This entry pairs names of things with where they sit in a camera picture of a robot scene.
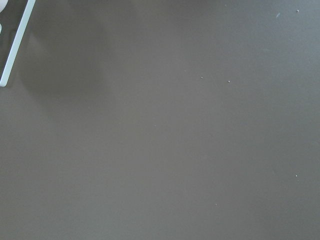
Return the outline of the cream rectangular serving tray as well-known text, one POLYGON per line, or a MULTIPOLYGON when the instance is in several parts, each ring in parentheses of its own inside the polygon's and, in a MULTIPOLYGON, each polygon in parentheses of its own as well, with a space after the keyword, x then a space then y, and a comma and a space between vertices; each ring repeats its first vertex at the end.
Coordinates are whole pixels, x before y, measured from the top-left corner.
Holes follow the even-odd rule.
POLYGON ((0 2, 0 86, 8 83, 35 0, 0 2))

